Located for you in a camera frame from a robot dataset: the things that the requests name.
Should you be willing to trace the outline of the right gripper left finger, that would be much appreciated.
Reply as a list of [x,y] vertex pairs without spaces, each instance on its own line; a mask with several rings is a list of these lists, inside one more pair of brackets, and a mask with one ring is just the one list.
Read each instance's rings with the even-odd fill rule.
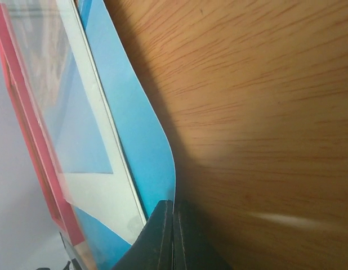
[[172,250],[173,202],[161,200],[135,243],[113,269],[172,269]]

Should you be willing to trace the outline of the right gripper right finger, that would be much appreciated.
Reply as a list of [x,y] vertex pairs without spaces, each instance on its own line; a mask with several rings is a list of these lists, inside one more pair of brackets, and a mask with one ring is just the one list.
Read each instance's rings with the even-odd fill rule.
[[195,210],[187,201],[175,206],[173,251],[176,269],[232,269],[204,235]]

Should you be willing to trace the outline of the white mat board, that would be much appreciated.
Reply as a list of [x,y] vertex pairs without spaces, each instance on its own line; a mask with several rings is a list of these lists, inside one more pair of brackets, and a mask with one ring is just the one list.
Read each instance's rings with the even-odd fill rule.
[[64,199],[133,244],[146,217],[73,1],[4,1]]

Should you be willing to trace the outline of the pink photo frame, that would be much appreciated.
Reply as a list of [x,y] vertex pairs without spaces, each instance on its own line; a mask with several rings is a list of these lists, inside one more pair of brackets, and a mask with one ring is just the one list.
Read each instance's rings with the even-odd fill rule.
[[56,158],[50,155],[51,145],[44,137],[46,129],[30,98],[22,59],[7,5],[0,3],[0,63],[6,88],[51,218],[66,240],[76,246],[84,242],[84,236],[72,206],[64,199],[55,168]]

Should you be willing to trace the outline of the beach landscape photo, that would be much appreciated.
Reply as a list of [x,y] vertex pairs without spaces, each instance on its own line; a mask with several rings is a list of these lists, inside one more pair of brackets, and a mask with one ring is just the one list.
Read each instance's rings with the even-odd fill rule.
[[173,200],[176,172],[166,134],[127,57],[104,1],[79,1],[86,32],[144,213]]

